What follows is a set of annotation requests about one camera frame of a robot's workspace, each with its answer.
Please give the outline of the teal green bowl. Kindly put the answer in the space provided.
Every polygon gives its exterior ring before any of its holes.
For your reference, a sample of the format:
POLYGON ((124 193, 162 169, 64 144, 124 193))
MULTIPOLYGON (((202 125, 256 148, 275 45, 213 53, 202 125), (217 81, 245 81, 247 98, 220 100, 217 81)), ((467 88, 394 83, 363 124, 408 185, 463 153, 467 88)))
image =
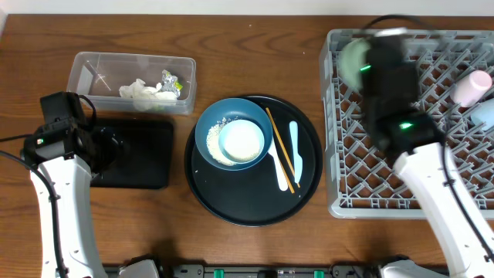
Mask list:
POLYGON ((338 62, 339 75, 350 88, 360 90, 362 79, 360 69, 367 65, 366 53, 370 44, 365 39, 357 39, 343 47, 338 62))

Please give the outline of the pink cup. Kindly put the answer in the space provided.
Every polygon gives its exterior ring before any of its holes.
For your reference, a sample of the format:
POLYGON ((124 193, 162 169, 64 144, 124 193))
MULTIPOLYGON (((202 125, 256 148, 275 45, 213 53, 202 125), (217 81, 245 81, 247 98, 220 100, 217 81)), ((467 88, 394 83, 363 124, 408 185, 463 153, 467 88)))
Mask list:
POLYGON ((485 71, 475 70, 456 83, 451 99, 461 107, 476 104, 492 86, 492 77, 485 71))

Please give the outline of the white napkin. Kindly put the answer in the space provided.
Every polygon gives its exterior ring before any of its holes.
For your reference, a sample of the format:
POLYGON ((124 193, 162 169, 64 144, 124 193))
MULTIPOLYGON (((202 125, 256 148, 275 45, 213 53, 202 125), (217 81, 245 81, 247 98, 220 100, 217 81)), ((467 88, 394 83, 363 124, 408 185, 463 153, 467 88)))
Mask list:
POLYGON ((169 100, 173 103, 178 100, 180 91, 175 87, 167 88, 163 83, 147 86, 141 79, 136 79, 131 85, 121 86, 119 94, 122 98, 131 99, 134 107, 139 111, 158 109, 159 101, 169 100))

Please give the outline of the light blue cup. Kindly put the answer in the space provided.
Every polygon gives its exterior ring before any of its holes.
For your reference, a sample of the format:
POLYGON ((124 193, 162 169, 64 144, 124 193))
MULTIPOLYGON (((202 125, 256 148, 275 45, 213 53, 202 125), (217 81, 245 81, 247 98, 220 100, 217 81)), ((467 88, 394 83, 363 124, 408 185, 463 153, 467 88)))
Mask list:
POLYGON ((494 122, 494 99, 479 103, 477 109, 471 115, 471 120, 475 126, 481 125, 483 131, 492 128, 494 122))

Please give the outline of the foil snack wrapper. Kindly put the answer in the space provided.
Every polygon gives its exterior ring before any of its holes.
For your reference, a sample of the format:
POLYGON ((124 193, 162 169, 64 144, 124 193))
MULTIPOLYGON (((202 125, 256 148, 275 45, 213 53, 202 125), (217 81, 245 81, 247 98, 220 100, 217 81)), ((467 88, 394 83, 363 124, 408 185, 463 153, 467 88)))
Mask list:
POLYGON ((174 76, 165 69, 162 71, 160 91, 173 93, 177 98, 179 98, 182 88, 183 86, 179 83, 177 76, 174 76))

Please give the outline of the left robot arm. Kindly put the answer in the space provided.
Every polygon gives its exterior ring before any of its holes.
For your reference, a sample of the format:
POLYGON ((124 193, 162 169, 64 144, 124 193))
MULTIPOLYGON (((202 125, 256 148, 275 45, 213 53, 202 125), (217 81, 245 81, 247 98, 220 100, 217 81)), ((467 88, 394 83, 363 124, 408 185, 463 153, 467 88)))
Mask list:
POLYGON ((45 123, 21 150, 40 212, 42 276, 105 277, 90 209, 90 183, 117 158, 121 143, 84 115, 82 95, 42 97, 45 123))

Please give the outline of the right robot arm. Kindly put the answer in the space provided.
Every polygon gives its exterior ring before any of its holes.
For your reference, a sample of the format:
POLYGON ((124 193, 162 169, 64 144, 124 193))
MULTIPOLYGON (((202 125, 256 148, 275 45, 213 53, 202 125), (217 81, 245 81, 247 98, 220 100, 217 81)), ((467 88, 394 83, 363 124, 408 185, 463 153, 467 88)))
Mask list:
POLYGON ((413 107, 418 70, 404 57, 405 28, 367 35, 360 68, 364 128, 418 200, 451 277, 493 275, 493 230, 483 218, 434 119, 413 107))

